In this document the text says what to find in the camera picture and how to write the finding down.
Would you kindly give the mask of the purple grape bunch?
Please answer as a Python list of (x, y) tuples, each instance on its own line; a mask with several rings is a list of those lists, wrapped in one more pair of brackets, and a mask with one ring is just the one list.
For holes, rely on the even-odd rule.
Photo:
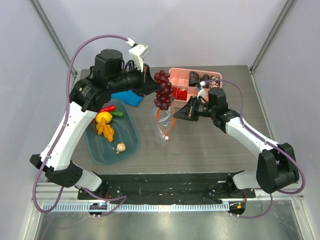
[(173, 104), (173, 97), (171, 95), (172, 83), (169, 80), (170, 74), (164, 70), (156, 72), (154, 75), (154, 80), (159, 84), (160, 90), (156, 91), (155, 96), (155, 106), (161, 111), (166, 111)]

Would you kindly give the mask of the clear zip bag orange zipper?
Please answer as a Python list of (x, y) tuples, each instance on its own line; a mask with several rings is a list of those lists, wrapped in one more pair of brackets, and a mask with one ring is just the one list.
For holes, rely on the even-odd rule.
[(158, 107), (151, 110), (150, 123), (154, 140), (161, 147), (165, 147), (169, 142), (170, 133), (176, 124), (175, 113), (176, 108), (173, 104), (168, 110), (160, 110)]

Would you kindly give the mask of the green chili pepper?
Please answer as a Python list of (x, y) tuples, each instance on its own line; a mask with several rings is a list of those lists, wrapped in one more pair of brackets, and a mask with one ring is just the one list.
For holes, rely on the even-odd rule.
[(113, 118), (123, 118), (124, 117), (124, 113), (121, 111), (110, 111), (109, 112)]

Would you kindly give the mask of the red chili pepper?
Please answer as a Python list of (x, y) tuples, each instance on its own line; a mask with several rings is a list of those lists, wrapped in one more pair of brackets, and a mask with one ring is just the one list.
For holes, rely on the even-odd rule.
[(116, 110), (116, 106), (115, 105), (109, 105), (106, 107), (103, 107), (99, 112), (113, 112)]

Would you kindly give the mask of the yellow lemon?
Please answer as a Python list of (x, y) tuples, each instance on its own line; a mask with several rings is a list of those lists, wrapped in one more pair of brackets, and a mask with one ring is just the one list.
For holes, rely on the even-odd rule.
[(108, 124), (112, 121), (112, 119), (113, 119), (113, 116), (107, 111), (102, 111), (102, 112), (98, 113), (95, 117), (95, 121), (97, 123)]

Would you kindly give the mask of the orange ginger-like food piece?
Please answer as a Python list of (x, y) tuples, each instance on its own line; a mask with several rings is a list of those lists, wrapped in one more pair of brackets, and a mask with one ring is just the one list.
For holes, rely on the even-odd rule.
[(96, 130), (99, 136), (103, 135), (110, 143), (114, 141), (115, 131), (104, 117), (96, 124)]

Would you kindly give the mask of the garlic bulb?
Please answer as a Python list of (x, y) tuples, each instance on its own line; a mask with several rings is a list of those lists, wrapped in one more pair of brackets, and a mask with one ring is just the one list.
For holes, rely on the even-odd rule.
[(119, 154), (119, 153), (122, 153), (126, 150), (126, 145), (124, 142), (120, 142), (117, 144), (116, 146), (116, 153)]

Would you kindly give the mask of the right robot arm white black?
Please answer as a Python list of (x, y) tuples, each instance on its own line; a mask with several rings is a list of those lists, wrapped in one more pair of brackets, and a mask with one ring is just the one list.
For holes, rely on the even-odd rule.
[(226, 184), (230, 197), (236, 198), (244, 189), (254, 187), (272, 194), (299, 181), (293, 147), (288, 143), (279, 144), (248, 125), (238, 112), (228, 107), (223, 89), (210, 89), (208, 100), (192, 96), (173, 116), (193, 122), (200, 117), (210, 118), (217, 128), (238, 140), (257, 158), (256, 171), (235, 173)]

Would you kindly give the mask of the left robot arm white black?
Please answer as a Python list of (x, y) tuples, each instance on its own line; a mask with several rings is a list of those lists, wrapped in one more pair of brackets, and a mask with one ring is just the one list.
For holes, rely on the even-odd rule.
[(65, 188), (85, 188), (97, 200), (106, 195), (102, 179), (74, 164), (71, 156), (84, 131), (112, 94), (131, 90), (144, 96), (159, 90), (150, 67), (144, 63), (149, 52), (148, 47), (138, 44), (129, 49), (130, 60), (124, 62), (120, 51), (104, 49), (96, 55), (90, 75), (75, 83), (69, 94), (68, 109), (47, 148), (30, 157), (30, 163), (52, 183)]

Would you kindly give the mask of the teal plastic food tray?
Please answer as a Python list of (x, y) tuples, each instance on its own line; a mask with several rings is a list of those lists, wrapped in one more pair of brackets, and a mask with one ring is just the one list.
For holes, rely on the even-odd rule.
[[(90, 123), (84, 132), (84, 139), (91, 160), (99, 165), (110, 165), (132, 156), (140, 147), (140, 136), (127, 105), (119, 99), (111, 99), (104, 107), (114, 105), (116, 110), (123, 112), (124, 117), (115, 117), (110, 125), (114, 129), (113, 142), (103, 135), (98, 135), (96, 123)], [(125, 143), (126, 150), (116, 153), (119, 143)]]

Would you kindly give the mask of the red rolled sock right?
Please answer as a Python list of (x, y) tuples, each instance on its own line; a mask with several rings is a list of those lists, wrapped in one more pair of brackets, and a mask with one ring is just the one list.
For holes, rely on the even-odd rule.
[(188, 90), (184, 88), (178, 88), (176, 93), (176, 99), (179, 101), (186, 101), (188, 96)]

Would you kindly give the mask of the pink compartment organizer box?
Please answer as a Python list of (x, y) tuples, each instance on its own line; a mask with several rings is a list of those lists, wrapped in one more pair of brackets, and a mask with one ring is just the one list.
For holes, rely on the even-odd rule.
[[(199, 80), (203, 76), (203, 74), (208, 74), (211, 76), (219, 77), (220, 79), (220, 88), (222, 88), (222, 75), (218, 72), (212, 71), (204, 71), (204, 70), (194, 70), (194, 69), (186, 69), (186, 68), (176, 68), (173, 67), (169, 70), (170, 78), (169, 81), (172, 83), (173, 87), (187, 89), (187, 99), (186, 101), (174, 99), (173, 105), (176, 108), (182, 108), (190, 99), (190, 97), (197, 96), (197, 91), (195, 87), (189, 86), (189, 74), (190, 71), (194, 71), (199, 74)], [(207, 93), (205, 100), (209, 100), (209, 83), (204, 87), (205, 92)]]

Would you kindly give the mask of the floral rolled sock right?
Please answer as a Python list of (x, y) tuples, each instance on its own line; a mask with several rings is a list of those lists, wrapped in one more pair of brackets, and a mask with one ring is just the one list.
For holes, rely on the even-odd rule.
[(220, 78), (218, 76), (211, 76), (209, 80), (208, 87), (209, 89), (220, 88)]

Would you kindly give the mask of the aluminium frame post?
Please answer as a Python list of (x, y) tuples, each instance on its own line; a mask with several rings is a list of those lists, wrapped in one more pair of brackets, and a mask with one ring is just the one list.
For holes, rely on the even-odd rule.
[(265, 54), (267, 53), (273, 41), (275, 40), (278, 32), (280, 31), (282, 25), (286, 21), (287, 17), (289, 16), (296, 2), (297, 2), (296, 0), (285, 1), (284, 6), (282, 7), (274, 24), (272, 25), (271, 30), (269, 31), (263, 45), (261, 46), (252, 66), (249, 68), (249, 71), (251, 74), (254, 74), (257, 68), (259, 67), (261, 61), (263, 60)]
[(50, 39), (52, 40), (53, 44), (55, 45), (59, 55), (61, 56), (63, 62), (66, 64), (67, 67), (69, 67), (69, 64), (71, 63), (71, 59), (69, 58), (65, 48), (63, 47), (56, 31), (54, 30), (47, 14), (45, 13), (43, 7), (41, 6), (41, 3), (39, 0), (29, 0), (31, 6), (35, 10), (35, 13), (37, 14), (38, 18), (40, 19), (42, 25), (44, 26), (46, 32), (48, 33)]

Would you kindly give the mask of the right aluminium frame post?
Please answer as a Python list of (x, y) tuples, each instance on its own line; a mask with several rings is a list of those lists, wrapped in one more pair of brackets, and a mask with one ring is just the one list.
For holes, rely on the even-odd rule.
[(272, 25), (271, 30), (269, 31), (263, 45), (261, 46), (252, 66), (249, 68), (249, 71), (251, 74), (254, 74), (257, 68), (259, 67), (261, 61), (263, 60), (265, 54), (267, 53), (273, 41), (275, 40), (278, 32), (280, 31), (282, 25), (286, 21), (287, 17), (289, 16), (296, 2), (297, 2), (296, 0), (285, 1), (284, 6), (282, 7), (274, 24)]

